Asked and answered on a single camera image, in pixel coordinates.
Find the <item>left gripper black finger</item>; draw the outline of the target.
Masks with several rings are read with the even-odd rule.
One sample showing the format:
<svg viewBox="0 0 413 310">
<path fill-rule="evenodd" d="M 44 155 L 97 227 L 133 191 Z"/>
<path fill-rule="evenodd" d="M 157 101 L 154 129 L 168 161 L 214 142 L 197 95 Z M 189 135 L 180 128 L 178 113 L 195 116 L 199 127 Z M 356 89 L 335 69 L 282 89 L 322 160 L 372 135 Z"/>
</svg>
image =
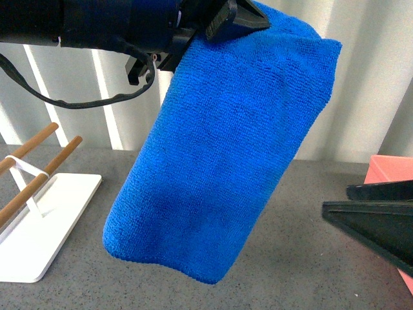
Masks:
<svg viewBox="0 0 413 310">
<path fill-rule="evenodd" d="M 322 217 L 412 276 L 412 201 L 327 201 Z"/>
<path fill-rule="evenodd" d="M 412 180 L 349 185 L 347 198 L 359 201 L 412 200 Z"/>
</svg>

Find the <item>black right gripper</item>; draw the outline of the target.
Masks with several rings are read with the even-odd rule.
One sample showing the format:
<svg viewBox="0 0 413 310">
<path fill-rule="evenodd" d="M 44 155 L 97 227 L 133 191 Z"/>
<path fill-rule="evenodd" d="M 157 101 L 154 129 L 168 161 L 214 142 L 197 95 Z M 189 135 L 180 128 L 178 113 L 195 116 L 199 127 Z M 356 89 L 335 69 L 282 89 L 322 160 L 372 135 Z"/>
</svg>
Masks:
<svg viewBox="0 0 413 310">
<path fill-rule="evenodd" d="M 1 1 L 1 42 L 117 53 L 127 43 L 176 64 L 197 32 L 225 40 L 223 14 L 223 1 Z"/>
</svg>

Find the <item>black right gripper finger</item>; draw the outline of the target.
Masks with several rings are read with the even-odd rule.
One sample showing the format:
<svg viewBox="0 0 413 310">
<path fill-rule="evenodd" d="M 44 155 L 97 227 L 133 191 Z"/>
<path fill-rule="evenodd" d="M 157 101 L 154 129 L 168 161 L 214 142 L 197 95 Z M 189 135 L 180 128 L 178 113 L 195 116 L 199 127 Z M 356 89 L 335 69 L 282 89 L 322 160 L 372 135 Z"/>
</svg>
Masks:
<svg viewBox="0 0 413 310">
<path fill-rule="evenodd" d="M 228 41 L 266 30 L 270 22 L 252 1 L 212 1 L 205 17 L 208 41 Z"/>
</svg>

